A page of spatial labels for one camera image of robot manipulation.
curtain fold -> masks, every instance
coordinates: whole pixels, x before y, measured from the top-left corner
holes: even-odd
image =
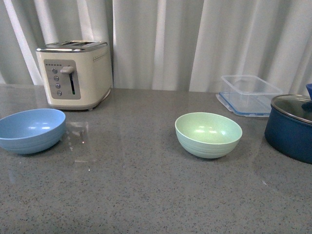
[[[312,1],[0,0],[0,83],[42,84],[36,47],[102,40],[114,87],[218,92],[256,75],[286,93],[312,83]]]

toaster control panel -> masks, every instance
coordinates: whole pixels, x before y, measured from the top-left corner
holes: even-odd
[[[76,63],[67,59],[45,59],[51,96],[54,99],[81,98]]]

clear plastic container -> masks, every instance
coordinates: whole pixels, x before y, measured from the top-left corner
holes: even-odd
[[[271,100],[283,92],[279,88],[256,76],[222,76],[222,92],[218,100],[239,116],[268,117],[271,112]]]

pot handle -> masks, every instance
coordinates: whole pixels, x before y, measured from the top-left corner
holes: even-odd
[[[309,92],[310,98],[312,100],[312,84],[307,84],[306,87],[307,87],[307,90]]]

light green bowl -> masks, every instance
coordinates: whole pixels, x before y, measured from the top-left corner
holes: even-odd
[[[243,134],[233,120],[204,112],[180,116],[175,121],[175,132],[184,149],[203,158],[227,155],[236,147]]]

